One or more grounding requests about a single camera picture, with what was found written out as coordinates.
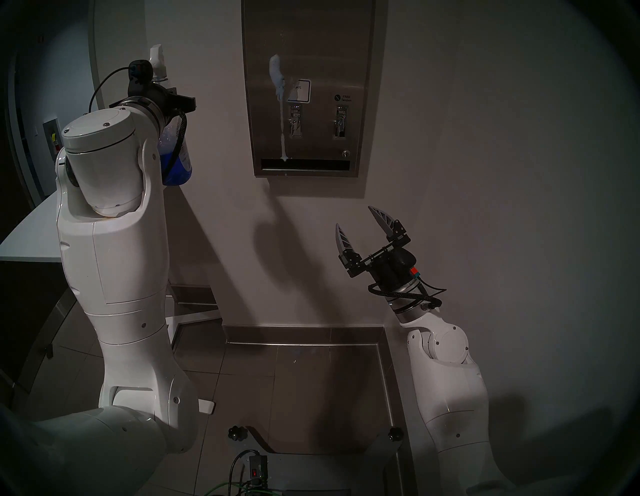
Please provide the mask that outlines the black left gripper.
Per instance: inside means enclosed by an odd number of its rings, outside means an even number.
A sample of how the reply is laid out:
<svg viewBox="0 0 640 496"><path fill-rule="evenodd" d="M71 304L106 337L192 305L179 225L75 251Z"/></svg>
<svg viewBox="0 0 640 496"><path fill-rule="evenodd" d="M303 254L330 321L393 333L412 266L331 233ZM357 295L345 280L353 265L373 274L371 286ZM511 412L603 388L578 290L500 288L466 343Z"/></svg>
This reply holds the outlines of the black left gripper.
<svg viewBox="0 0 640 496"><path fill-rule="evenodd" d="M180 115L180 112L191 113L196 110L196 99L177 95L177 88L165 88L154 82L141 84L130 81L127 88L129 100L136 103L149 105L155 104L165 120L171 120Z"/></svg>

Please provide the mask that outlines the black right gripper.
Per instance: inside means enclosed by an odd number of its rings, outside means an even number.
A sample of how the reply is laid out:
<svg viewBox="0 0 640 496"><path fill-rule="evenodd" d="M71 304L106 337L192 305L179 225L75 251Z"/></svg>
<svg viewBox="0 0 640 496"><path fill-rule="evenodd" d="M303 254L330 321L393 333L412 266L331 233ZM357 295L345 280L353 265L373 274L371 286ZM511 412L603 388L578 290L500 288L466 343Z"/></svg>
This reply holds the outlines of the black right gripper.
<svg viewBox="0 0 640 496"><path fill-rule="evenodd" d="M415 266L417 259L413 253L403 248L410 243L407 231L401 222L391 215L373 206L368 206L377 224L385 232L390 245L362 260L361 255L354 251L347 236L340 225L335 225L335 241L338 258L350 278L354 278L367 271L373 277L375 284L368 290L373 295L401 295L408 293L417 283Z"/></svg>

